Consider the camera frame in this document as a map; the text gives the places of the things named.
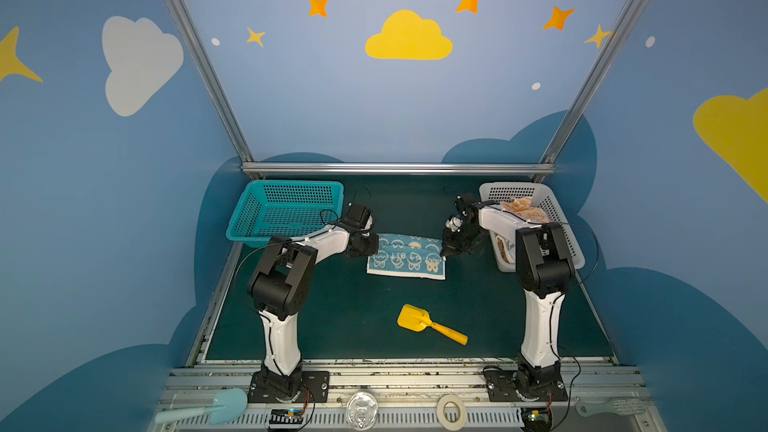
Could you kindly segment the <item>blue bunny towel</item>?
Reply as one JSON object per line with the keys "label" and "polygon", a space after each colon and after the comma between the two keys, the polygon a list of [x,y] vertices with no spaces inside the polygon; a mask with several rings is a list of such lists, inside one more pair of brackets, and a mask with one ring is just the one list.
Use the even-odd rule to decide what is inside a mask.
{"label": "blue bunny towel", "polygon": [[378,252],[367,259],[366,272],[443,281],[446,270],[441,250],[442,242],[438,239],[383,233],[379,235]]}

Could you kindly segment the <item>grey plastic basket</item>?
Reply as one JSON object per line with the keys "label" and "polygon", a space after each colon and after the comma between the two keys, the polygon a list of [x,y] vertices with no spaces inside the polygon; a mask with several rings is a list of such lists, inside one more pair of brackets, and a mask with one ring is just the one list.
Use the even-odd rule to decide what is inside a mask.
{"label": "grey plastic basket", "polygon": [[529,182],[487,182],[479,187],[482,201],[504,203],[507,209],[529,222],[563,224],[567,246],[577,270],[585,265],[581,248],[552,190],[543,184]]}

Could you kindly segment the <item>orange patterned towel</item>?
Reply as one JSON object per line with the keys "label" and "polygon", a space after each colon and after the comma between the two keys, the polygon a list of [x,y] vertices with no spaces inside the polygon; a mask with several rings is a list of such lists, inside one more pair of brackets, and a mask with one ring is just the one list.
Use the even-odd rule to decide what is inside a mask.
{"label": "orange patterned towel", "polygon": [[501,206],[522,219],[532,223],[548,223],[549,216],[544,210],[535,207],[532,204],[531,197],[511,198],[508,201],[502,201]]}

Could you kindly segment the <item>teal plastic basket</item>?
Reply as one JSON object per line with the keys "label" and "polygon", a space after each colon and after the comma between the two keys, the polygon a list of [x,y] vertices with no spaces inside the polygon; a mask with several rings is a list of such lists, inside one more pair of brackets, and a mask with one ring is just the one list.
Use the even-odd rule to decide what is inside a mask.
{"label": "teal plastic basket", "polygon": [[251,248],[270,238],[314,233],[340,218],[344,186],[336,181],[254,180],[242,192],[226,237]]}

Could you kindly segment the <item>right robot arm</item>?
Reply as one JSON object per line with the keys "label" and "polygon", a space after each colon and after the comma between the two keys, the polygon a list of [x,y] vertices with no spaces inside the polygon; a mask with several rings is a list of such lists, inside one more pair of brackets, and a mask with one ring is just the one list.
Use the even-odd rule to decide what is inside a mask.
{"label": "right robot arm", "polygon": [[513,247],[515,273],[526,298],[517,378],[529,386],[559,382],[559,316],[575,276],[562,224],[536,211],[517,211],[510,203],[476,201],[470,194],[457,196],[455,208],[443,229],[440,255],[468,253],[486,233]]}

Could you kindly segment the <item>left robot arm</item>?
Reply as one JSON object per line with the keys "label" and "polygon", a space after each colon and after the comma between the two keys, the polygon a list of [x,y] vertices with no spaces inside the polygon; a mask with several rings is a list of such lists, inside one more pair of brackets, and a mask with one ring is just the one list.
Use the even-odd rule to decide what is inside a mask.
{"label": "left robot arm", "polygon": [[316,266],[336,254],[370,257],[378,249],[379,236],[371,230],[333,225],[304,237],[270,239],[247,292],[264,328],[261,375],[274,394],[294,396],[302,385],[297,318],[308,300]]}

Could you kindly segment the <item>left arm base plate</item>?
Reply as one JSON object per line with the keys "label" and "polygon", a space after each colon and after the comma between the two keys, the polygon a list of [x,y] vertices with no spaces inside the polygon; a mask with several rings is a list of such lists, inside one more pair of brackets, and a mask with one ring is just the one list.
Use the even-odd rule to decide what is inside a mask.
{"label": "left arm base plate", "polygon": [[328,371],[302,371],[284,376],[262,368],[251,377],[247,389],[249,403],[326,403],[329,392]]}

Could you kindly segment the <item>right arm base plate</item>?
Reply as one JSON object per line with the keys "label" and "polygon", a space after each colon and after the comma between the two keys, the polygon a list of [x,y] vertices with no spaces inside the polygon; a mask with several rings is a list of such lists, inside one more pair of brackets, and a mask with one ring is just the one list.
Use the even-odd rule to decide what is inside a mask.
{"label": "right arm base plate", "polygon": [[506,370],[487,366],[482,370],[491,402],[564,402],[568,392],[558,365],[551,367],[523,366]]}

